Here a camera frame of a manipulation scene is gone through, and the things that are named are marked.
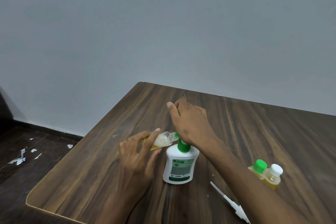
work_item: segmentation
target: wood grain surface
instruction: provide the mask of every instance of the wood grain surface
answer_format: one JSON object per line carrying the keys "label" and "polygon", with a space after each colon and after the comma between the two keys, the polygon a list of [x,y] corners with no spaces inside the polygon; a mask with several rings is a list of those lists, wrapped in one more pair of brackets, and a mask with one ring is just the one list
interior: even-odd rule
{"label": "wood grain surface", "polygon": [[[336,212],[336,116],[139,82],[36,185],[27,205],[95,223],[114,191],[118,144],[143,130],[174,131],[166,103],[182,95],[207,110],[217,136],[246,165],[261,158],[284,169],[276,192],[312,223],[334,223]],[[235,199],[224,180],[200,154],[190,183],[162,180],[162,151],[155,178],[128,223],[244,223],[211,187]]]}

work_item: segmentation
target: baseboard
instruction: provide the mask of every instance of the baseboard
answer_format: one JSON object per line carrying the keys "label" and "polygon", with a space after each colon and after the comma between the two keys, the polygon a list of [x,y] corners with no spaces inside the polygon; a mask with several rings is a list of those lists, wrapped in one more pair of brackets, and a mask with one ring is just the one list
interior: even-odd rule
{"label": "baseboard", "polygon": [[11,127],[15,127],[15,126],[19,126],[19,127],[23,127],[23,128],[28,128],[31,130],[38,130],[38,131],[42,131],[54,136],[58,136],[58,137],[63,137],[63,138],[67,138],[67,139],[71,139],[71,140],[75,140],[75,141],[80,141],[83,137],[82,136],[78,136],[78,135],[74,135],[74,134],[69,134],[69,133],[65,133],[65,132],[61,132],[61,131],[57,131],[51,128],[45,128],[45,127],[41,127],[38,125],[33,125],[33,124],[29,124],[23,121],[18,121],[18,120],[6,120],[6,127],[11,128]]}

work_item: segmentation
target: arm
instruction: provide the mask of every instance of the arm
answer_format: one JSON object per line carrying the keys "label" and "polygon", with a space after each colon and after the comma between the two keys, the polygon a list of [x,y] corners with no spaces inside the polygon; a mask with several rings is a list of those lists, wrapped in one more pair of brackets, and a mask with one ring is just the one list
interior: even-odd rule
{"label": "arm", "polygon": [[[127,221],[153,179],[161,149],[155,150],[150,157],[149,155],[159,133],[159,128],[153,133],[144,131],[119,144],[120,171],[116,191],[107,199],[96,224],[123,224]],[[146,137],[148,139],[138,153],[137,147]]]}
{"label": "arm", "polygon": [[187,103],[185,97],[175,104],[168,102],[167,106],[180,137],[208,158],[239,200],[251,223],[308,223],[227,149],[213,132],[203,108]]}

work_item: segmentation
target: green label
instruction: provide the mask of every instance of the green label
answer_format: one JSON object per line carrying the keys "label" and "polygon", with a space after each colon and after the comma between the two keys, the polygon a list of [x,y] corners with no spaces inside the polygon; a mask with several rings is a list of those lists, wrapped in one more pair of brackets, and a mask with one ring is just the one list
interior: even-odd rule
{"label": "green label", "polygon": [[169,180],[176,182],[188,180],[190,178],[190,170],[193,162],[193,158],[173,159]]}

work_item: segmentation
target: left hand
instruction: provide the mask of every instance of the left hand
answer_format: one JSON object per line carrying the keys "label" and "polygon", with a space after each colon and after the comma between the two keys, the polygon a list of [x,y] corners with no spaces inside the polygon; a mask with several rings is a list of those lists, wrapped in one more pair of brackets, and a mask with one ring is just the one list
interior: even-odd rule
{"label": "left hand", "polygon": [[[157,149],[149,157],[151,147],[158,137],[160,129],[153,133],[140,132],[119,144],[120,171],[116,196],[124,198],[129,204],[136,204],[144,195],[154,176],[156,160],[161,149]],[[148,137],[140,153],[139,143]]]}

